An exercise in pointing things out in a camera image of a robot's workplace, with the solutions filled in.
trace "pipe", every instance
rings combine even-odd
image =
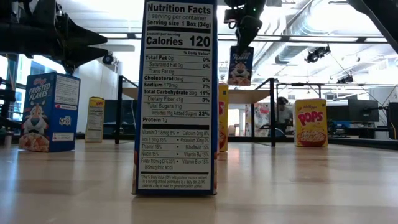
[[[316,30],[310,27],[307,19],[311,16],[311,12],[315,10],[322,0],[309,1],[286,25],[283,35],[325,35],[328,31]],[[306,46],[286,46],[281,43],[273,43],[262,57],[257,60],[253,66],[254,70],[258,70],[259,66],[268,61],[270,58],[275,57],[275,62],[279,64],[287,64],[290,59],[305,50]]]

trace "track light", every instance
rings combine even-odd
[[[308,56],[304,58],[307,63],[315,63],[319,59],[323,58],[325,55],[330,54],[330,47],[327,45],[326,47],[317,47],[315,50],[309,50]]]
[[[117,62],[117,60],[116,60],[116,57],[113,57],[112,52],[109,52],[107,55],[105,55],[102,58],[102,62],[105,65],[114,65]]]
[[[345,76],[343,78],[339,78],[337,80],[337,84],[345,84],[345,83],[352,83],[352,82],[354,82],[354,78],[352,75],[347,75],[347,76]]]

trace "yellow cereal box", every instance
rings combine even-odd
[[[296,146],[327,147],[326,100],[296,100],[294,104]]]
[[[218,85],[218,147],[220,152],[228,150],[228,85]]]
[[[86,142],[102,142],[104,131],[105,100],[90,97],[88,102]]]

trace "ceiling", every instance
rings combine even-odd
[[[223,0],[219,1],[218,18],[224,17]],[[309,0],[295,0],[295,4],[284,4],[282,7],[265,7],[261,20],[264,25],[259,34],[281,34],[290,19],[309,2]],[[79,26],[98,33],[127,33],[141,32],[144,0],[58,0],[63,10]],[[234,34],[234,30],[218,21],[219,34]],[[294,23],[284,34],[291,35],[343,35],[343,36],[375,36],[381,34],[370,19],[355,11],[348,4],[330,4],[329,0],[314,0],[303,10]],[[133,49],[140,49],[139,40],[110,40],[113,45],[133,45]],[[229,52],[234,42],[219,41],[218,52]],[[318,82],[336,83],[336,79],[346,71],[353,72],[358,77],[368,73],[368,68],[382,62],[386,58],[396,57],[396,53],[388,44],[330,44],[331,55],[327,55],[317,63],[307,64],[304,57],[308,49],[325,44],[292,44],[253,42],[255,49],[254,88],[269,77],[277,77],[280,82]],[[276,56],[289,49],[287,63],[277,63]],[[120,61],[136,61],[139,52],[119,54]],[[219,54],[219,76],[228,75],[225,67],[228,66],[229,54]],[[128,69],[138,69],[133,63],[127,63]],[[138,71],[130,72],[130,79],[138,80]]]

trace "frosted flakes box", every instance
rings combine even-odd
[[[326,100],[296,100],[294,104],[295,145],[327,147]]]
[[[35,152],[75,149],[80,79],[57,73],[29,75],[19,147]]]
[[[248,49],[240,55],[236,53],[237,50],[237,46],[231,47],[228,84],[236,86],[250,86],[254,47],[248,47]]]

